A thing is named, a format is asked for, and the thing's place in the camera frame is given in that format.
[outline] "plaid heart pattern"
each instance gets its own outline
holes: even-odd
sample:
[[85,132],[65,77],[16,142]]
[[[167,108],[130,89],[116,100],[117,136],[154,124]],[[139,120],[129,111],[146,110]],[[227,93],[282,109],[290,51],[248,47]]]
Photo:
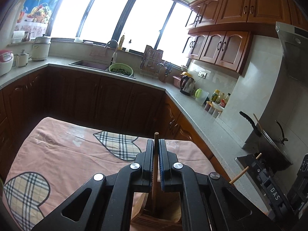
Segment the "plaid heart pattern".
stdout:
[[101,131],[93,134],[98,141],[114,156],[123,161],[134,161],[136,155],[141,153],[140,148],[134,144],[136,136],[127,136]]
[[50,193],[47,180],[38,173],[25,172],[9,180],[3,190],[17,223],[24,231],[31,231],[44,218],[39,206]]

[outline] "range hood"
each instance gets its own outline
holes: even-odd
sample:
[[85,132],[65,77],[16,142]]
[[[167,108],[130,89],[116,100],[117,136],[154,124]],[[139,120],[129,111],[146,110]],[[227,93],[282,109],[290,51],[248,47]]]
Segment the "range hood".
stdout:
[[288,75],[308,86],[308,31],[276,22]]

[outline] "countertop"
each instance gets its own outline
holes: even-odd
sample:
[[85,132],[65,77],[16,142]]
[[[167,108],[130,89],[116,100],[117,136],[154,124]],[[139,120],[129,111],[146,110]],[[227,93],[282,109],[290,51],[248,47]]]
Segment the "countertop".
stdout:
[[[235,161],[235,157],[245,156],[247,151],[242,149],[237,142],[215,121],[215,118],[204,111],[204,107],[197,104],[195,98],[180,93],[179,89],[169,83],[162,83],[158,79],[152,79],[139,74],[134,70],[136,79],[112,74],[106,71],[93,70],[90,68],[71,66],[69,64],[80,60],[49,56],[45,61],[29,61],[25,67],[13,67],[11,71],[0,77],[0,89],[13,81],[47,66],[56,66],[73,70],[82,70],[88,73],[99,74],[120,80],[145,85],[148,87],[165,90],[167,95],[181,110],[184,116],[192,124],[196,132],[208,145],[221,166],[225,169],[230,178],[241,172],[241,168]],[[237,182],[236,188],[253,204],[264,213],[268,212],[266,205],[262,201],[256,189],[246,175],[243,175]]]

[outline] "dish rack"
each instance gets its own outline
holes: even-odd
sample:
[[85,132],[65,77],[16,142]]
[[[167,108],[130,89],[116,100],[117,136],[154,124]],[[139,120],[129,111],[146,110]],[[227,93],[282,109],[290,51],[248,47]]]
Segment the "dish rack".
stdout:
[[141,60],[140,69],[141,74],[148,75],[158,79],[159,72],[164,66],[161,63],[161,58],[163,56],[162,50],[147,49]]

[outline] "silver screw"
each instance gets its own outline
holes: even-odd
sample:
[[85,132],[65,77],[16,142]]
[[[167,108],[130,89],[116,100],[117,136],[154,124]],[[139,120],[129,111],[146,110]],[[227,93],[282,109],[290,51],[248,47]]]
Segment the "silver screw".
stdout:
[[140,164],[139,164],[139,163],[134,162],[134,163],[132,163],[132,164],[130,165],[130,167],[131,167],[131,169],[139,169]]
[[220,178],[220,174],[218,174],[217,172],[212,172],[210,174],[210,177],[214,180],[218,180]]
[[176,168],[176,169],[180,169],[180,168],[183,167],[183,164],[180,163],[180,162],[176,162],[176,163],[173,165],[173,167]]
[[93,176],[93,179],[96,181],[100,181],[102,179],[104,179],[104,175],[103,174],[96,174]]

